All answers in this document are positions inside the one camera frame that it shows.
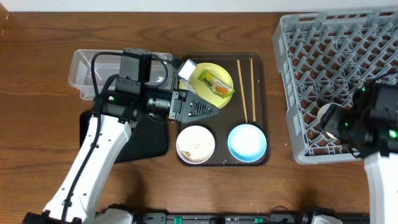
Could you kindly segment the pink bowl with rice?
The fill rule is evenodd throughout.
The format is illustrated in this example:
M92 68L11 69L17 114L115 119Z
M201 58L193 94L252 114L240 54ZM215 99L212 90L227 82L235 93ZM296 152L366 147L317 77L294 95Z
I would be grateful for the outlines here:
M177 136L176 150L179 158L188 164L202 164L215 151L215 138L203 126L189 126Z

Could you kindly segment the white napkin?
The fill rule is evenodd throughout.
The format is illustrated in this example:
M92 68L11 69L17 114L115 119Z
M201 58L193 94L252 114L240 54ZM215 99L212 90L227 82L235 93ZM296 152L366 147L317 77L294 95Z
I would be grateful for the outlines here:
M185 80L180 80L178 86L181 90L188 90L194 94L197 93L195 88Z

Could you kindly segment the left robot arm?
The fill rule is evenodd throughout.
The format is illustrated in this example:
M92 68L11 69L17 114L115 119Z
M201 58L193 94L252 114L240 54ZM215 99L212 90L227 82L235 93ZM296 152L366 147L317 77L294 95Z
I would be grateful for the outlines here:
M24 223L132 223L125 210L96 214L113 165L165 154L168 119L187 124L218 115L215 105L188 90L150 85L156 54L127 48L119 58L119 72L95 88L86 136L63 184L43 212L27 213Z

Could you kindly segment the green snack wrapper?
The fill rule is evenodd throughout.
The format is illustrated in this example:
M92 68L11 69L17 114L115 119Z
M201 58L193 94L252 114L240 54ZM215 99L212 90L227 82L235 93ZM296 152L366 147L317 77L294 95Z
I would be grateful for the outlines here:
M214 94L221 98L226 98L234 93L234 89L222 82L208 70L204 70L197 78L204 83Z

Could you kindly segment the wooden chopstick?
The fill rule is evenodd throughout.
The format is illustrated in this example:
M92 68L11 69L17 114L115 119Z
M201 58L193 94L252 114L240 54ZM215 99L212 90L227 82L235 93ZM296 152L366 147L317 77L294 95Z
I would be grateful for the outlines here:
M238 67L239 84L240 84L240 89L241 89L244 117L245 117L245 122L247 123L248 115L247 115L247 109L246 109L246 99L245 99L245 94L244 94L243 78L242 78L242 72L241 72L241 63L240 63L239 59L237 59L237 67Z
M253 59L250 58L251 68L251 98L252 98L252 120L256 121L256 101L255 101L255 89L254 89L254 66Z

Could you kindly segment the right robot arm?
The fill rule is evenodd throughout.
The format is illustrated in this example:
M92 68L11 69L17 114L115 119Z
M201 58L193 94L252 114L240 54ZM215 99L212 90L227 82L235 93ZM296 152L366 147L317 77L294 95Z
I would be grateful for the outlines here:
M370 83L355 91L346 109L318 110L319 127L364 160L371 223L397 223L397 86Z

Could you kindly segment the yellow plate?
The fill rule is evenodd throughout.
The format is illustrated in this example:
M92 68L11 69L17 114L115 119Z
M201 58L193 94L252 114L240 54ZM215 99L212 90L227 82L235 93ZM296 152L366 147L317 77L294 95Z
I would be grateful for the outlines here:
M188 90L221 109L234 93L231 75L215 63L187 60L178 72L178 87Z

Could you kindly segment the light blue bowl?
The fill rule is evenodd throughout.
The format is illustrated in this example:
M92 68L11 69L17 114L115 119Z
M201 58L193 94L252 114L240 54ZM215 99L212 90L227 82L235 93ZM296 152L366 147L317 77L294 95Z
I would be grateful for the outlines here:
M240 124L228 135L231 155L245 163L256 162L267 152L267 139L263 131L253 124Z

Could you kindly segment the white cup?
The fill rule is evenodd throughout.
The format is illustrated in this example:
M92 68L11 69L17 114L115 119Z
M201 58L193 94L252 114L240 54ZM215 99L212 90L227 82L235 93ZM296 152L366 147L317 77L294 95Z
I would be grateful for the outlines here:
M340 125L347 114L347 110L337 103L325 104L318 110L318 126L328 137L342 140Z

